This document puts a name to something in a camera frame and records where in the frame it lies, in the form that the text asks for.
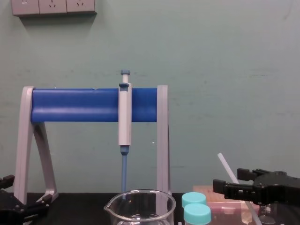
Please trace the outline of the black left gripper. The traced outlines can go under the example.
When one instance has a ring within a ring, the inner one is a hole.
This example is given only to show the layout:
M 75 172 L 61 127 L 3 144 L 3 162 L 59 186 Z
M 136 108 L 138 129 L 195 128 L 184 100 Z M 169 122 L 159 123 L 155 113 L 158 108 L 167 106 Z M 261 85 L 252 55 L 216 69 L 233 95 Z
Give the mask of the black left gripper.
M 24 221 L 45 217 L 51 204 L 51 195 L 46 195 L 40 201 L 25 206 L 14 197 L 14 194 L 2 190 L 12 187 L 14 180 L 14 175 L 0 178 L 0 224 L 23 225 Z

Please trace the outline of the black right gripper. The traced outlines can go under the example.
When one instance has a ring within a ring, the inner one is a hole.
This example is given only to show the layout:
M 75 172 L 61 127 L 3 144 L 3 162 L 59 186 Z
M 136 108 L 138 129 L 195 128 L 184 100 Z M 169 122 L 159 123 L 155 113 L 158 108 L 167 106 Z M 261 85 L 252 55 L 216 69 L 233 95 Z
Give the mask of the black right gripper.
M 254 186 L 213 180 L 213 192 L 224 195 L 225 199 L 254 202 L 257 205 L 281 203 L 299 207 L 300 179 L 285 172 L 238 168 L 237 179 L 254 181 Z

